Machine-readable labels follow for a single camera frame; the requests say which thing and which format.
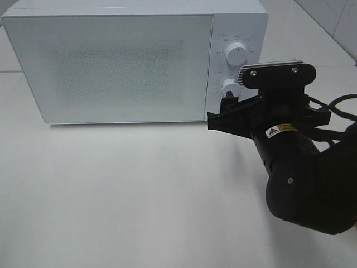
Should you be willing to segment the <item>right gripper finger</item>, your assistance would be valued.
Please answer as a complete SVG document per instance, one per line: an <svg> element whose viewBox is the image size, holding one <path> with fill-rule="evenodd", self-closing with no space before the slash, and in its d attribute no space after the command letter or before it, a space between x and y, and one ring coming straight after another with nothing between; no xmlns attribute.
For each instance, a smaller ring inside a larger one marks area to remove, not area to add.
<svg viewBox="0 0 357 268"><path fill-rule="evenodd" d="M239 102L239 98L233 95L233 92L226 93L226 102L228 104L236 104Z"/></svg>
<svg viewBox="0 0 357 268"><path fill-rule="evenodd" d="M220 113L226 112L229 106L230 106L230 99L227 97L222 98L220 102Z"/></svg>

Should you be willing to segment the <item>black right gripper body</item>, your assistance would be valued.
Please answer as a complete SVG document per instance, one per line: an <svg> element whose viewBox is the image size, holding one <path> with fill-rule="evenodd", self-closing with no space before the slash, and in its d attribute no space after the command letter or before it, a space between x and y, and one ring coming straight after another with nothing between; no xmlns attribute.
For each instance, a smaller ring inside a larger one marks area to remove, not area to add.
<svg viewBox="0 0 357 268"><path fill-rule="evenodd" d="M310 107L303 88L265 89L258 95L230 104L224 113L207 113L208 129L252 139L259 131L295 122L310 127L328 125L331 112Z"/></svg>

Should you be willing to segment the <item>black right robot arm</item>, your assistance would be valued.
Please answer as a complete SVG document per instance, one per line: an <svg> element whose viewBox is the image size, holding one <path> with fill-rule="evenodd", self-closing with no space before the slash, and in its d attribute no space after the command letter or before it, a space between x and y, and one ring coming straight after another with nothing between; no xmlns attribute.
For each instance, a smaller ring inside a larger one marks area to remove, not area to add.
<svg viewBox="0 0 357 268"><path fill-rule="evenodd" d="M335 103L316 109L311 102L303 88L261 90L243 101L228 92L220 113L208 113L208 129L254 142L274 216L335 235L356 224L356 117ZM353 123L327 130L332 113Z"/></svg>

